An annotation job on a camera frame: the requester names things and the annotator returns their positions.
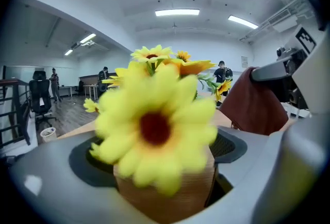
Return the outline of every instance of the brown fabric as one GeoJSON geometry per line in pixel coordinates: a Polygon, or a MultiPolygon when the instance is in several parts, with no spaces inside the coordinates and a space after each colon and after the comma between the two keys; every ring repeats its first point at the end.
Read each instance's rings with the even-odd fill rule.
{"type": "Polygon", "coordinates": [[[247,68],[238,78],[220,111],[242,131],[269,135],[284,126],[288,115],[269,88],[251,82],[250,73],[253,69],[247,68]]]}

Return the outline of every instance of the ceiling light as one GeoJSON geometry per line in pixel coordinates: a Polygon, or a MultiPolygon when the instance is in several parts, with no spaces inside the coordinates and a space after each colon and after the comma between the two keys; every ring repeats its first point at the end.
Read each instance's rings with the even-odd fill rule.
{"type": "Polygon", "coordinates": [[[72,53],[73,52],[73,49],[69,49],[66,53],[65,53],[65,55],[69,55],[70,53],[72,53]]]}
{"type": "Polygon", "coordinates": [[[80,41],[80,43],[85,43],[86,41],[89,41],[90,39],[94,38],[96,34],[92,33],[91,35],[85,37],[83,40],[80,41]]]}
{"type": "Polygon", "coordinates": [[[155,11],[156,16],[161,15],[198,15],[200,13],[199,9],[169,9],[169,10],[159,10],[155,11]]]}
{"type": "Polygon", "coordinates": [[[245,26],[248,26],[248,27],[250,27],[252,29],[256,29],[258,27],[257,25],[254,25],[254,24],[252,24],[249,21],[246,21],[246,20],[243,20],[243,19],[234,17],[233,15],[231,15],[228,19],[231,20],[231,21],[235,21],[235,22],[238,22],[240,24],[243,24],[245,26]]]}

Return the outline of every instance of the trash can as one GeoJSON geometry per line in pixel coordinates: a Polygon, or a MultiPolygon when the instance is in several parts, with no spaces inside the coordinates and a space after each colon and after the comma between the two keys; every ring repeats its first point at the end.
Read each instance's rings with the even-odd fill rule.
{"type": "Polygon", "coordinates": [[[56,129],[54,127],[48,127],[40,133],[40,136],[42,137],[44,142],[49,142],[54,139],[57,139],[56,129]]]}

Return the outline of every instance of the flower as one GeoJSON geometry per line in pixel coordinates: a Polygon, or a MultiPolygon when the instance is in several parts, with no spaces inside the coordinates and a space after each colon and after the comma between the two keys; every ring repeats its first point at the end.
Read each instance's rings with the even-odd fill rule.
{"type": "Polygon", "coordinates": [[[118,163],[120,176],[132,175],[136,186],[155,183],[160,193],[173,195],[184,171],[201,172],[206,165],[204,147],[217,135],[210,125],[215,103],[193,101],[196,76],[179,80],[173,66],[150,78],[128,74],[123,82],[121,89],[100,98],[104,111],[95,127],[104,140],[93,155],[118,163]]]}
{"type": "Polygon", "coordinates": [[[131,61],[128,64],[127,69],[126,68],[116,68],[115,72],[116,72],[117,76],[110,76],[112,79],[102,80],[102,83],[112,84],[109,87],[120,86],[123,78],[125,77],[125,75],[127,74],[128,71],[133,71],[136,75],[149,76],[145,63],[131,61]]]}
{"type": "Polygon", "coordinates": [[[188,62],[190,57],[191,55],[189,55],[188,52],[177,51],[176,58],[181,59],[184,62],[188,62]]]}
{"type": "Polygon", "coordinates": [[[95,103],[93,100],[90,98],[85,99],[84,107],[86,108],[86,112],[99,112],[100,107],[98,106],[97,103],[95,103]]]}
{"type": "Polygon", "coordinates": [[[175,64],[179,70],[180,76],[186,76],[188,74],[196,75],[216,65],[215,63],[211,63],[210,60],[184,62],[181,59],[166,59],[163,63],[165,65],[175,64]]]}
{"type": "Polygon", "coordinates": [[[159,59],[168,59],[172,54],[170,47],[161,48],[161,45],[157,45],[155,48],[151,48],[150,51],[146,47],[142,47],[141,50],[135,50],[131,54],[133,59],[141,62],[155,62],[159,59]]]}
{"type": "Polygon", "coordinates": [[[225,80],[223,83],[221,83],[217,89],[216,89],[216,98],[217,101],[221,100],[221,94],[223,92],[226,92],[229,90],[229,88],[232,87],[232,82],[231,80],[225,80]]]}

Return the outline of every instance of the black railing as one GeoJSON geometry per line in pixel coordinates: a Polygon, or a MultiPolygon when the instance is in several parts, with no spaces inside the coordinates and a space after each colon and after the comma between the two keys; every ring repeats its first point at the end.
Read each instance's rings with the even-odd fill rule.
{"type": "Polygon", "coordinates": [[[30,112],[29,108],[29,90],[27,90],[28,83],[23,82],[19,79],[5,79],[0,80],[0,88],[2,88],[3,95],[0,97],[0,103],[4,103],[5,101],[11,100],[11,111],[0,114],[0,117],[8,116],[10,126],[8,127],[0,127],[0,148],[6,146],[8,144],[26,140],[26,143],[30,145],[30,138],[27,133],[27,123],[28,116],[30,112]],[[19,94],[19,87],[25,86],[25,92],[19,94]],[[12,87],[12,97],[6,98],[6,91],[8,91],[8,87],[12,87]],[[24,102],[21,103],[21,97],[25,95],[24,102]],[[3,142],[2,141],[2,132],[4,131],[12,131],[12,140],[3,142]]]}

